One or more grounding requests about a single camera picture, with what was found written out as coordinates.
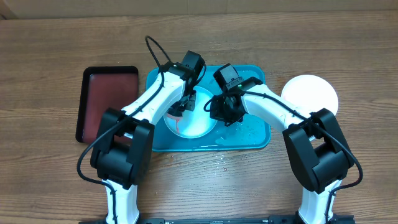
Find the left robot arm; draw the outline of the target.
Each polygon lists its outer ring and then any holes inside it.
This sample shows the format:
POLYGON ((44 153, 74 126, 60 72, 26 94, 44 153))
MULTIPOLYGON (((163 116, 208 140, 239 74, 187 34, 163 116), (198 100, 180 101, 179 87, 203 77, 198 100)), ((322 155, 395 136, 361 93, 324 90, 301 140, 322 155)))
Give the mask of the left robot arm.
POLYGON ((205 61, 188 51, 182 62, 168 61, 150 88, 121 110, 107 109, 97 137, 89 146, 90 165, 97 184, 106 188, 108 214, 103 223, 136 223, 137 186, 145 175, 152 153, 155 125, 165 115, 181 118, 195 108, 196 91, 205 61))

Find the white plate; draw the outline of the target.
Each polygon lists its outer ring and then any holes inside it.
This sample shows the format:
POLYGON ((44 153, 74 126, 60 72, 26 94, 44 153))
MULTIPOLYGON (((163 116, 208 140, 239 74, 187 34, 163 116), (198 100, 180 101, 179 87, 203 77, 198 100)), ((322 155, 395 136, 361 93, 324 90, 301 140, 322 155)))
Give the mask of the white plate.
POLYGON ((316 75, 299 75, 289 80, 282 89, 281 98, 310 111, 328 109, 338 112, 339 100, 333 86, 316 75))

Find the green and red sponge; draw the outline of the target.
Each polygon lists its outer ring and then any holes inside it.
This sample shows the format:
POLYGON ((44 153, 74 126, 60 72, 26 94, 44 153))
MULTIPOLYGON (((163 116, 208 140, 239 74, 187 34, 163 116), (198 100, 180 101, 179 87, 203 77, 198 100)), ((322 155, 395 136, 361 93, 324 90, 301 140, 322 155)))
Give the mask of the green and red sponge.
POLYGON ((171 114, 166 114, 166 116, 168 117, 168 119, 171 119, 171 120, 174 120, 175 121, 175 132, 177 133, 177 134, 179 134, 180 133, 180 129, 179 129, 179 127, 178 127, 178 123, 180 122, 180 120, 183 118, 182 116, 174 116, 174 115, 171 115, 171 114))

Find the light blue plate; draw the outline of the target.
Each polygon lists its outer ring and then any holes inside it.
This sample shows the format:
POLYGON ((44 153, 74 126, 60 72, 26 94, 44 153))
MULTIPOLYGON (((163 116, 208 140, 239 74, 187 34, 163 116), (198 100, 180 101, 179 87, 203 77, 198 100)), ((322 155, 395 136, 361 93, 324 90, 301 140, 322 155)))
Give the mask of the light blue plate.
POLYGON ((200 86, 196 86, 194 90, 197 92, 195 109, 193 111, 185 110, 183 112, 183 118, 178 123, 180 129, 179 134, 175 132, 175 121, 168 119, 166 114, 164 115, 166 126, 171 132, 182 138, 200 138, 208 134, 217 123, 217 121, 211 119, 209 113, 205 112, 203 109, 205 103, 213 97, 213 94, 200 86))

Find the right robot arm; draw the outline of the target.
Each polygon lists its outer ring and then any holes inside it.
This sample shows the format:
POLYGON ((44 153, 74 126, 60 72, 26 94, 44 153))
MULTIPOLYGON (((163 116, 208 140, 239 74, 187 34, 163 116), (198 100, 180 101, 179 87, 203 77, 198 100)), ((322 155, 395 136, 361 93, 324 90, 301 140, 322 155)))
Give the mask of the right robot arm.
POLYGON ((354 223, 332 211, 342 180, 358 163, 335 115, 323 108, 307 112, 283 100, 255 77, 244 79, 230 64, 213 74, 222 93, 205 104, 212 119, 230 126, 245 114, 256 116, 284 138, 294 176, 302 185, 302 202, 289 223, 354 223))

